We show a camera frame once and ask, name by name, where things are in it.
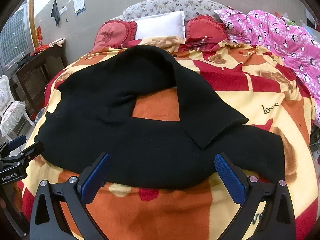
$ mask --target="red pillow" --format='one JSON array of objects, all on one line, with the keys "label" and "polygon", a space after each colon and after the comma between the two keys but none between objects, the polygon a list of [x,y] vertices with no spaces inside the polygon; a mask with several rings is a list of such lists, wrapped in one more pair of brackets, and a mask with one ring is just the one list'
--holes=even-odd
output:
[{"label": "red pillow", "polygon": [[100,27],[92,51],[99,51],[105,47],[118,48],[122,43],[134,40],[136,32],[136,22],[107,21]]},{"label": "red pillow", "polygon": [[205,36],[214,38],[217,43],[229,39],[224,24],[216,22],[209,15],[199,15],[187,22],[186,43]]}]

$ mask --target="metal screw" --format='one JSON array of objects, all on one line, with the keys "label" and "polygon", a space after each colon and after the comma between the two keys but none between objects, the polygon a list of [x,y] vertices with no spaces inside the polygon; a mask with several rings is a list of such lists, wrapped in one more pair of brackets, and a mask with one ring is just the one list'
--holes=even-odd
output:
[{"label": "metal screw", "polygon": [[281,180],[279,180],[279,184],[280,184],[281,186],[285,186],[285,185],[286,185],[286,182],[281,179]]},{"label": "metal screw", "polygon": [[77,177],[72,176],[71,178],[69,178],[69,182],[70,183],[75,183],[77,181]]},{"label": "metal screw", "polygon": [[257,182],[257,181],[258,181],[258,179],[257,179],[256,176],[250,176],[250,177],[249,177],[249,180],[250,180],[251,182]]},{"label": "metal screw", "polygon": [[41,187],[44,187],[45,185],[47,185],[47,181],[46,180],[43,180],[40,182],[40,186]]}]

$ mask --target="black garment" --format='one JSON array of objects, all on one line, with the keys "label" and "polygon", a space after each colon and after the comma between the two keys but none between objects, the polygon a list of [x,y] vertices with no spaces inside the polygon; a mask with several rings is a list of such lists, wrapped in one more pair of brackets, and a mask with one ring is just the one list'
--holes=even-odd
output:
[{"label": "black garment", "polygon": [[[180,122],[131,117],[138,95],[173,86]],[[160,48],[130,48],[72,74],[58,89],[61,102],[46,113],[35,141],[61,168],[81,173],[104,151],[113,162],[109,182],[182,189],[214,173],[214,156],[225,152],[235,165],[271,182],[284,179],[281,138],[242,125],[247,118]]]},{"label": "black garment", "polygon": [[56,25],[58,25],[58,23],[60,21],[60,14],[59,14],[58,6],[57,6],[57,0],[54,0],[54,2],[53,2],[51,17],[53,17],[56,20]]}]

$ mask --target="bed sheet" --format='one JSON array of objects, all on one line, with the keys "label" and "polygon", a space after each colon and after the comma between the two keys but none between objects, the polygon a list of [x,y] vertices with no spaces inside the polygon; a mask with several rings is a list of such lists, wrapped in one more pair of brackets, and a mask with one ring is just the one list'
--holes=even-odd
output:
[{"label": "bed sheet", "polygon": [[315,124],[320,126],[320,43],[303,27],[287,25],[267,12],[246,15],[228,8],[215,12],[227,26],[230,41],[264,46],[295,71],[316,100]]},{"label": "bed sheet", "polygon": [[[314,99],[293,71],[283,66],[281,57],[264,47],[222,41],[207,51],[179,52],[179,46],[184,42],[177,37],[156,37],[133,41],[130,46],[143,44],[164,48],[183,67],[202,75],[225,102],[249,118],[247,125],[281,136],[297,239],[302,240],[318,217],[317,176],[308,147],[315,118]],[[68,76],[124,50],[106,48],[70,64],[52,83],[45,111],[52,113],[55,110],[61,100],[56,88]],[[178,108],[177,91],[171,88],[138,98],[132,116],[178,121]],[[44,122],[45,115],[37,123],[26,147],[34,142]],[[28,218],[41,180],[65,182],[76,175],[48,163],[41,156],[30,162],[27,173],[28,177],[19,186],[23,192],[23,212]],[[253,234],[264,204],[260,204],[244,239]],[[62,208],[71,230],[81,238],[68,208],[65,204]],[[145,189],[107,183],[87,208],[109,239],[214,240],[232,220],[239,205],[233,203],[215,173],[186,190]]]}]

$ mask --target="white pillow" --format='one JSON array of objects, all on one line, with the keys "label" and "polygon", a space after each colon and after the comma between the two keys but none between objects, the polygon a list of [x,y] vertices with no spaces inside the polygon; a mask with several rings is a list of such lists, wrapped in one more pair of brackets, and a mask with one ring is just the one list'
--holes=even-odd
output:
[{"label": "white pillow", "polygon": [[183,11],[146,16],[132,21],[137,23],[136,40],[156,36],[186,38]]}]

